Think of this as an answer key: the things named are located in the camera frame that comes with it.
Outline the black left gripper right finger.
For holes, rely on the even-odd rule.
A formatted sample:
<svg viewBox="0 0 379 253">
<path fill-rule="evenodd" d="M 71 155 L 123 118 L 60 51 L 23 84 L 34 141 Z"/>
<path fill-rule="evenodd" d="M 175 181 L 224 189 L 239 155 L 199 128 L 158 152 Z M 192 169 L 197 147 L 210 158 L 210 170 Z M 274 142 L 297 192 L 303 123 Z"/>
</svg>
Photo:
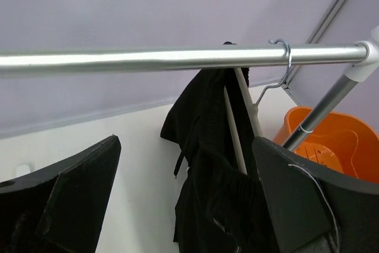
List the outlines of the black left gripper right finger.
<svg viewBox="0 0 379 253">
<path fill-rule="evenodd" d="M 281 252 L 378 252 L 378 184 L 264 137 L 252 151 Z"/>
</svg>

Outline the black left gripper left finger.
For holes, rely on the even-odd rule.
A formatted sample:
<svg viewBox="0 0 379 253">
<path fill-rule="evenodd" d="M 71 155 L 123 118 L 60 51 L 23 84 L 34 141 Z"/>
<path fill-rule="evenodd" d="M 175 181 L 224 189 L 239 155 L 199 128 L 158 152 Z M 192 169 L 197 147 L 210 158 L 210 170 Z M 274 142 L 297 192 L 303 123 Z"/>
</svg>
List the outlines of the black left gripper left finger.
<svg viewBox="0 0 379 253">
<path fill-rule="evenodd" d="M 1 252 L 95 252 L 120 153 L 112 135 L 1 182 Z"/>
</svg>

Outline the black shorts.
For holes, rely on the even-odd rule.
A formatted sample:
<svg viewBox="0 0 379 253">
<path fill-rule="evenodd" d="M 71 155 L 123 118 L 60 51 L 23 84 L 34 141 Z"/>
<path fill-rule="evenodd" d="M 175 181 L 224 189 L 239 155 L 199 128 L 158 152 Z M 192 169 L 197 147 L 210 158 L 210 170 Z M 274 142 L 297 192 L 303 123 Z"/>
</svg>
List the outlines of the black shorts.
<svg viewBox="0 0 379 253">
<path fill-rule="evenodd" d="M 169 111 L 161 133 L 188 171 L 175 206 L 181 252 L 278 252 L 252 152 L 254 139 L 233 69 L 203 69 Z"/>
</svg>

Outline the white clothes hanger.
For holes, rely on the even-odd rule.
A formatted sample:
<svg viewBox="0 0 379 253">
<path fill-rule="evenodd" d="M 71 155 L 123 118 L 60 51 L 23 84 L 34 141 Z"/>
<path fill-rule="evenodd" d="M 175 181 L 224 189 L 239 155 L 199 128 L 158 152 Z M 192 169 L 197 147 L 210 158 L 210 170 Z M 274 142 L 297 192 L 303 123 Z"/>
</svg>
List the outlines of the white clothes hanger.
<svg viewBox="0 0 379 253">
<path fill-rule="evenodd" d="M 285 74 L 280 79 L 280 81 L 278 83 L 276 83 L 275 85 L 267 85 L 263 89 L 263 91 L 261 92 L 261 94 L 259 95 L 259 97 L 255 103 L 251 99 L 251 96 L 249 93 L 249 88 L 248 88 L 248 85 L 246 83 L 245 77 L 243 76 L 242 69 L 241 68 L 234 68 L 236 79 L 237 79 L 237 82 L 239 84 L 239 89 L 241 91 L 243 103 L 244 103 L 245 109 L 246 109 L 248 117 L 249 117 L 250 125 L 252 127 L 254 135 L 257 135 L 257 136 L 263 136 L 261 125 L 260 125 L 260 122 L 258 120 L 258 105 L 261 102 L 261 100 L 263 99 L 267 90 L 279 88 L 286 82 L 286 80 L 289 77 L 290 69 L 292 66 L 292 54 L 291 54 L 291 48 L 290 48 L 290 45 L 288 44 L 288 42 L 283 40 L 283 39 L 277 39 L 277 40 L 270 39 L 269 43 L 270 44 L 278 44 L 278 43 L 283 44 L 284 50 L 285 50 L 284 56 L 287 60 L 287 67 L 285 70 Z M 248 172 L 246 169 L 245 159 L 243 156 L 242 145 L 240 143 L 239 134 L 237 131 L 237 125 L 236 125 L 235 118 L 233 115 L 232 105 L 230 103 L 230 98 L 229 98 L 229 95 L 227 93 L 226 88 L 224 88 L 224 99 L 225 99 L 226 114 L 227 114 L 229 129 L 230 129 L 231 136 L 232 136 L 232 142 L 233 142 L 233 147 L 235 150 L 238 169 L 240 172 L 247 175 Z"/>
</svg>

